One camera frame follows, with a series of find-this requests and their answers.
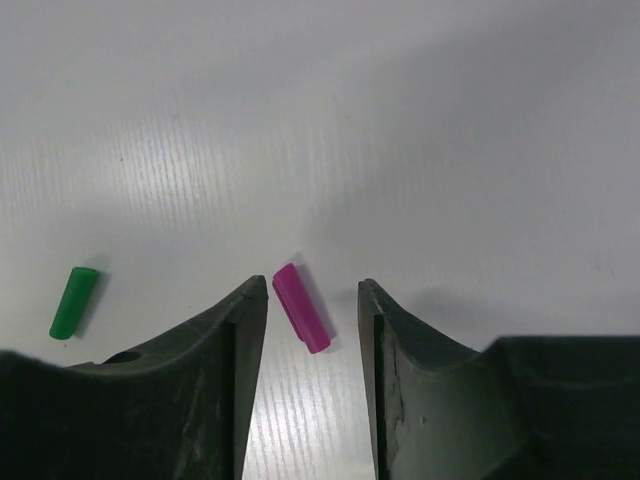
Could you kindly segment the green pen cap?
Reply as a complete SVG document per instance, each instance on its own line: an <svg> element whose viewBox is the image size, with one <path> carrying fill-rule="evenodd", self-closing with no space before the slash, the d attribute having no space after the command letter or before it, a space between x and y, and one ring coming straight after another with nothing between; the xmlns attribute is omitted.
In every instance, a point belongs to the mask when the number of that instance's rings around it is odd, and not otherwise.
<svg viewBox="0 0 640 480"><path fill-rule="evenodd" d="M68 277L49 329L55 340L67 340L76 332L91 300L101 273L88 267L74 267Z"/></svg>

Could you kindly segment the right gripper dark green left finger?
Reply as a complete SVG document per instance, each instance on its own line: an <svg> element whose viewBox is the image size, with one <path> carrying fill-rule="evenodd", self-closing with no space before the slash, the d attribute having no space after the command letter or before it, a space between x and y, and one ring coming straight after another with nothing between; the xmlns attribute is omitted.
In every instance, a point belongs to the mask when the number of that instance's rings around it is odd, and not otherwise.
<svg viewBox="0 0 640 480"><path fill-rule="evenodd" d="M1 355L5 479L238 479L266 329L253 276L101 364Z"/></svg>

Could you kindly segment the magenta pen cap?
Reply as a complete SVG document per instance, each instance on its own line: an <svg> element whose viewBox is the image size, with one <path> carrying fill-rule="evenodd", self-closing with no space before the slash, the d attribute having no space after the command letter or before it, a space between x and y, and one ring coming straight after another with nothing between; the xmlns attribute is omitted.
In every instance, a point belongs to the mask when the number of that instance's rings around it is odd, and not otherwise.
<svg viewBox="0 0 640 480"><path fill-rule="evenodd" d="M296 266L288 263L272 278L274 291L297 337L311 354L326 350L331 340Z"/></svg>

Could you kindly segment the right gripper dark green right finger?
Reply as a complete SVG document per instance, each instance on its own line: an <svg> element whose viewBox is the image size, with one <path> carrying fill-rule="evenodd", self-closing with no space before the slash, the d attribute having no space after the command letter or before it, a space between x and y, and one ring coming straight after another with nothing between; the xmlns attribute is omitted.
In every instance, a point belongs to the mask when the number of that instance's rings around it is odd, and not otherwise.
<svg viewBox="0 0 640 480"><path fill-rule="evenodd" d="M639 340L507 336L475 351L358 285L380 479L635 479Z"/></svg>

